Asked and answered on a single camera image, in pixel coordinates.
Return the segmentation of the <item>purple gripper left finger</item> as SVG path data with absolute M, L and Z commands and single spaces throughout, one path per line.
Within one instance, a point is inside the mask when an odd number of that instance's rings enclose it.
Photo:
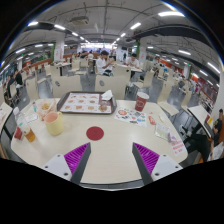
M 90 154 L 91 144 L 86 143 L 65 155 L 56 154 L 43 166 L 43 169 L 72 183 L 79 184 Z

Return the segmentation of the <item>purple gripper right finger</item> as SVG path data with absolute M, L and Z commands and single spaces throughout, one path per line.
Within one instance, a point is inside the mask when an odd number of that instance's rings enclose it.
M 159 155 L 137 143 L 133 144 L 132 153 L 145 185 L 182 169 L 169 155 Z

